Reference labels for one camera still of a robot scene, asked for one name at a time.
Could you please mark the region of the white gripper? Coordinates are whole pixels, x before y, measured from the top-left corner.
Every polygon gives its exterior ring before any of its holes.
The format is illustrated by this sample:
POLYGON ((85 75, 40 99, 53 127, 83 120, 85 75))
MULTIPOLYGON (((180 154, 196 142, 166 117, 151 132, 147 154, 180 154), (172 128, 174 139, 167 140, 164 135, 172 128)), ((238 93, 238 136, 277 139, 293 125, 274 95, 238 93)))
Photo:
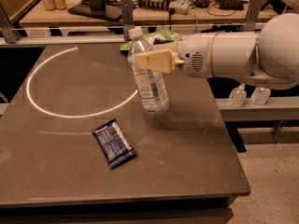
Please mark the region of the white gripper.
POLYGON ((214 34, 196 34, 181 42, 156 44, 153 51, 134 56, 138 68, 171 73, 177 67, 188 77, 212 77, 210 61, 214 34))

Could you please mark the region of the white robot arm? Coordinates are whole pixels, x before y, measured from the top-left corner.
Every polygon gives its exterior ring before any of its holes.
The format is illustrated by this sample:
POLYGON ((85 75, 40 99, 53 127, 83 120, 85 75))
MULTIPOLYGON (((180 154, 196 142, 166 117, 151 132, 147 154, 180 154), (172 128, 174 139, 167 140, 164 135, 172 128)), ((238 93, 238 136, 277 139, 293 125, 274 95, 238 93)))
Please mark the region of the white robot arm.
POLYGON ((227 77, 251 86, 287 90, 299 83, 299 15, 278 15, 258 33, 189 35, 137 53, 134 63, 161 73, 177 68, 188 77, 227 77))

